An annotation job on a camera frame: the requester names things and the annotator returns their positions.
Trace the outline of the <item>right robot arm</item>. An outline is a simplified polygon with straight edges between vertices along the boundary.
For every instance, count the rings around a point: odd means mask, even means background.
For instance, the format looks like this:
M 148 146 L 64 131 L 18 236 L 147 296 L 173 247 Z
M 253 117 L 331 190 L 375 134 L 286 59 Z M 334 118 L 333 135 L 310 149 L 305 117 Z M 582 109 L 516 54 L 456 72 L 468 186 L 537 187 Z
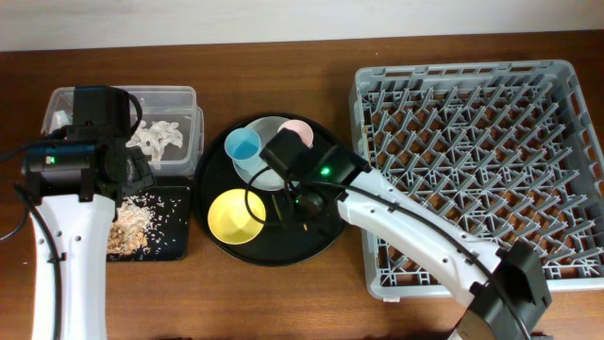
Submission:
M 333 204 L 344 222 L 375 234 L 443 285 L 466 309 L 452 338 L 528 339 L 550 306 L 542 263 L 530 246 L 504 249 L 453 226 L 346 147 L 320 152 L 284 128 L 260 157 L 297 183 L 304 216 Z

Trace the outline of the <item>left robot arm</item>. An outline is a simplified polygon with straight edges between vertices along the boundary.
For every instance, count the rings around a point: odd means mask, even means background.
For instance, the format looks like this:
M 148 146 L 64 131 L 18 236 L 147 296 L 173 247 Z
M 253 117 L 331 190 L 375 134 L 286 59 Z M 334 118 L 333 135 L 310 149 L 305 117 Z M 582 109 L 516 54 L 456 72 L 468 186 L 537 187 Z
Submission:
M 32 336 L 104 339 L 109 232 L 124 198 L 156 183 L 141 149 L 127 146 L 143 110 L 123 89 L 75 87 L 71 112 L 47 117 L 16 188 L 36 241 Z

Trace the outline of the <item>food scraps and rice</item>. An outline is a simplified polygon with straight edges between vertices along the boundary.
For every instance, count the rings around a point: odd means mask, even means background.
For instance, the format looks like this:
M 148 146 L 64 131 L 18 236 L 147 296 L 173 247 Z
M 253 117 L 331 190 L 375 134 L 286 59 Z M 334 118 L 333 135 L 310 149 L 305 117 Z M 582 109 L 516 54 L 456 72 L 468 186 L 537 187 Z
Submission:
M 160 255 L 176 244 L 178 229 L 183 222 L 178 217 L 182 201 L 160 194 L 127 197 L 117 209 L 118 219 L 111 224 L 107 255 L 111 261 L 133 257 L 143 260 Z

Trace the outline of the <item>yellow bowl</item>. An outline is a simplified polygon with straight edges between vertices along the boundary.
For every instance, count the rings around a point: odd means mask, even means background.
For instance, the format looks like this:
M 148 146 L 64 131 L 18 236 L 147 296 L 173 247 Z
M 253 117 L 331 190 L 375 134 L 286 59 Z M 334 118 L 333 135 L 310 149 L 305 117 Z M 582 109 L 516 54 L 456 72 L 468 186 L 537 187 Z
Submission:
M 211 234 L 228 245 L 242 245 L 256 238 L 263 229 L 266 209 L 261 199 L 252 192 L 247 195 L 247 203 L 256 221 L 247 211 L 244 189 L 232 189 L 220 194 L 210 205 L 208 225 Z

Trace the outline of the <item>white tissue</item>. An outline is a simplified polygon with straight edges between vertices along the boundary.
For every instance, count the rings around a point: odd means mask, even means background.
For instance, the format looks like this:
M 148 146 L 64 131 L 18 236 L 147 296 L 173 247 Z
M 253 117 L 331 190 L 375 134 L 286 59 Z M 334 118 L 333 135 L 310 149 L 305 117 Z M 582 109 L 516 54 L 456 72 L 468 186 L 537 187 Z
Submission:
M 141 121 L 126 146 L 137 146 L 145 156 L 151 157 L 152 162 L 159 162 L 167 145 L 183 146 L 183 134 L 178 126 L 177 122 L 158 121 L 146 127 L 146 123 Z

